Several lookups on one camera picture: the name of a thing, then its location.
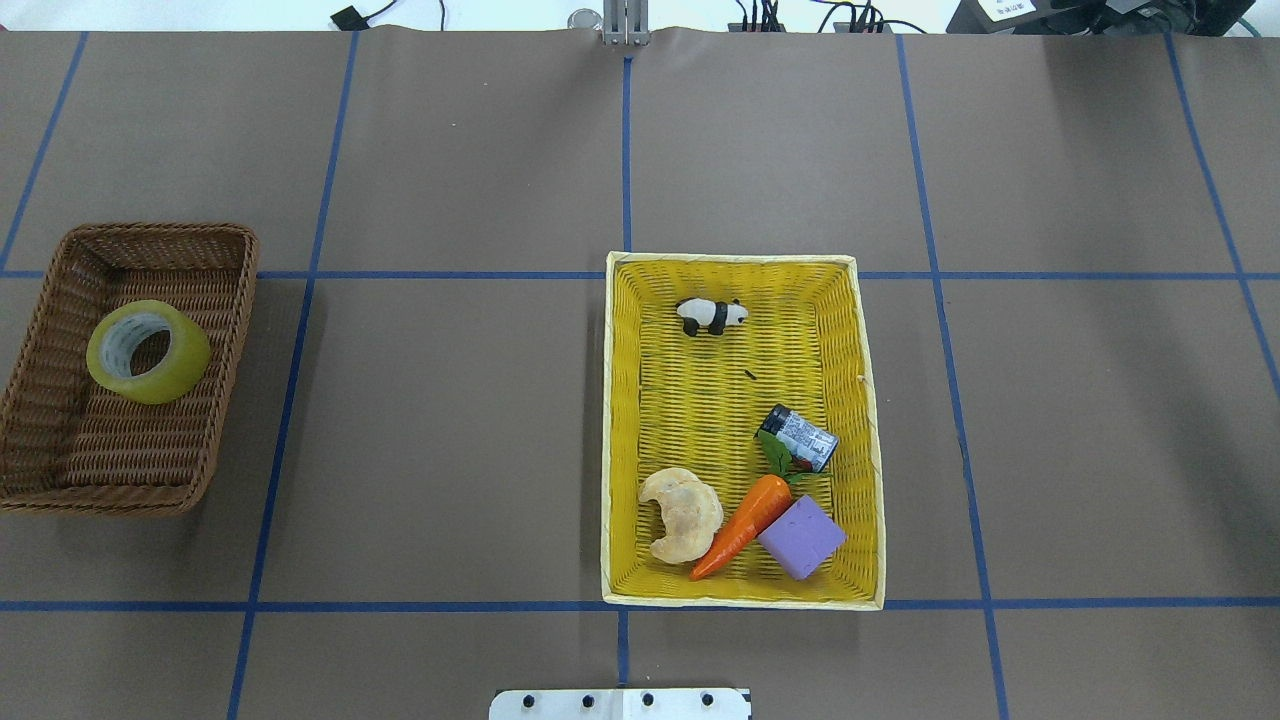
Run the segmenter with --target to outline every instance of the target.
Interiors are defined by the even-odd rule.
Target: tape roll
[[[168,332],[169,351],[146,373],[129,369],[133,352],[148,337]],[[84,351],[88,373],[97,384],[134,402],[160,405],[196,387],[209,366],[209,337],[177,307],[159,300],[138,300],[116,309],[93,329]]]

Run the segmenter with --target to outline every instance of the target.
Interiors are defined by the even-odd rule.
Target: toy panda
[[[733,302],[712,302],[701,297],[690,297],[676,304],[676,314],[685,319],[685,334],[698,337],[698,328],[705,327],[712,334],[724,334],[724,325],[741,325],[746,322],[746,307]]]

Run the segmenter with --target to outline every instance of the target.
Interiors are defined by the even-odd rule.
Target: grid line
[[[63,77],[63,86],[58,91],[58,100],[54,102],[54,110],[49,114],[49,123],[45,126],[45,135],[40,138],[40,147],[36,149],[36,158],[31,161],[31,172],[27,173],[27,184],[22,187],[22,196],[18,197],[18,208],[13,211],[13,222],[9,224],[9,234],[4,238],[4,247],[0,249],[0,270],[4,270],[5,265],[9,264],[9,254],[13,251],[13,243],[18,240],[18,228],[22,227],[22,217],[27,214],[27,202],[31,200],[31,192],[36,188],[36,178],[40,177],[40,167],[45,164],[45,152],[49,151],[49,142],[54,138],[54,128],[58,127],[58,118],[63,114],[63,105],[67,104],[67,95],[72,90],[72,81],[76,78],[76,70],[79,69],[81,58],[84,56],[84,45],[88,42],[88,31],[79,33],[79,40],[76,41],[76,51],[72,53],[72,61],[67,65],[67,74]]]
[[[1089,270],[859,270],[859,281],[998,282],[1276,282],[1280,273],[1116,273]],[[44,270],[0,270],[0,279],[41,279]],[[260,270],[260,281],[603,281],[602,270]]]
[[[1235,278],[1240,283],[1240,295],[1244,296],[1244,307],[1249,311],[1249,322],[1253,323],[1253,332],[1258,338],[1262,359],[1267,365],[1267,373],[1271,375],[1271,387],[1276,397],[1280,397],[1280,370],[1276,369],[1276,360],[1271,354],[1271,345],[1267,342],[1267,333],[1262,327],[1258,306],[1253,302],[1253,291],[1249,290],[1249,281],[1244,274],[1244,263],[1240,260],[1240,251],[1235,246],[1235,237],[1231,236],[1231,224],[1226,222],[1226,210],[1222,209],[1222,199],[1217,193],[1217,183],[1213,182],[1213,173],[1208,169],[1208,159],[1204,156],[1204,147],[1199,141],[1199,131],[1196,129],[1196,117],[1192,114],[1192,104],[1187,97],[1187,86],[1183,82],[1181,65],[1178,63],[1174,36],[1167,32],[1165,33],[1165,51],[1169,55],[1169,68],[1174,73],[1174,85],[1178,87],[1178,101],[1183,106],[1183,119],[1187,120],[1187,135],[1190,136],[1192,149],[1196,151],[1196,161],[1199,163],[1201,176],[1204,178],[1204,190],[1208,191],[1210,201],[1213,202],[1217,227],[1222,231],[1222,241],[1226,242],[1226,251],[1231,256]]]
[[[982,614],[987,626],[987,651],[991,655],[991,676],[996,692],[996,710],[1001,720],[1009,720],[1009,700],[1005,693],[1005,669],[1000,657],[1000,635],[996,630],[996,612],[991,605],[991,582],[987,578],[987,552],[982,539],[982,518],[978,512],[978,491],[973,482],[973,464],[969,460],[969,438],[965,433],[964,406],[960,402],[960,384],[956,378],[955,354],[951,350],[951,327],[947,323],[946,296],[938,268],[938,249],[933,234],[933,215],[929,211],[929,192],[924,182],[924,160],[920,155],[920,136],[915,124],[915,102],[911,97],[911,73],[906,64],[906,46],[902,36],[893,36],[897,46],[897,69],[902,81],[902,102],[906,111],[906,129],[911,141],[911,163],[915,167],[915,191],[920,201],[920,222],[924,245],[929,254],[929,273],[933,282],[933,304],[938,314],[938,332],[942,340],[942,357],[947,368],[947,387],[951,393],[951,415],[960,445],[960,465],[964,473],[969,501],[969,530],[973,536],[973,555],[978,568],[978,589],[982,593]]]
[[[253,557],[253,575],[250,580],[248,607],[244,610],[244,624],[241,629],[239,651],[236,656],[236,673],[232,678],[230,698],[227,703],[227,719],[236,720],[239,714],[241,692],[244,687],[244,673],[248,667],[248,651],[253,638],[253,621],[259,593],[262,589],[262,570],[266,565],[266,550],[271,537],[271,519],[275,512],[275,497],[280,487],[280,470],[284,465],[284,452],[289,439],[289,424],[293,419],[293,400],[298,389],[298,373],[302,369],[302,354],[307,342],[307,320],[311,315],[311,302],[315,299],[316,272],[320,268],[320,254],[324,251],[324,231],[329,215],[329,200],[333,196],[333,178],[338,170],[338,154],[342,150],[342,129],[347,118],[347,101],[351,97],[351,81],[356,69],[356,51],[360,49],[360,33],[351,33],[347,50],[347,70],[342,81],[342,95],[338,99],[338,117],[333,127],[333,145],[329,149],[329,164],[325,168],[324,192],[320,196],[320,209],[316,215],[316,234],[311,245],[311,263],[306,290],[302,292],[302,307],[298,311],[298,329],[293,341],[293,359],[289,363],[289,380],[284,391],[284,406],[280,411],[280,427],[275,439],[275,456],[271,460],[271,477],[266,486],[266,501],[262,505],[262,524],[257,534],[257,551]]]
[[[631,252],[631,55],[622,58],[622,250]]]
[[[151,601],[151,600],[0,600],[0,612],[246,612],[252,606],[259,615],[433,615],[494,612],[611,612],[620,618],[631,612],[790,612],[756,607],[666,607],[635,605],[618,610],[600,600],[532,601]],[[928,600],[900,598],[884,602],[888,612],[978,611],[982,598]],[[995,610],[1157,610],[1277,607],[1280,596],[1135,596],[1135,597],[1012,597],[993,598]],[[625,638],[628,628],[620,626]]]
[[[618,687],[627,687],[631,678],[631,615],[618,610]]]

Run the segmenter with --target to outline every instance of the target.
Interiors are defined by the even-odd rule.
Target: metal plate
[[[751,720],[751,692],[733,688],[506,691],[489,720]]]

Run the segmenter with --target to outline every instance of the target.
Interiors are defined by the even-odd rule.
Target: brown table surface
[[[1276,41],[10,32],[0,68],[0,366],[73,225],[264,247],[197,510],[0,518],[0,717],[1280,707]],[[618,249],[858,256],[883,612],[600,602]]]

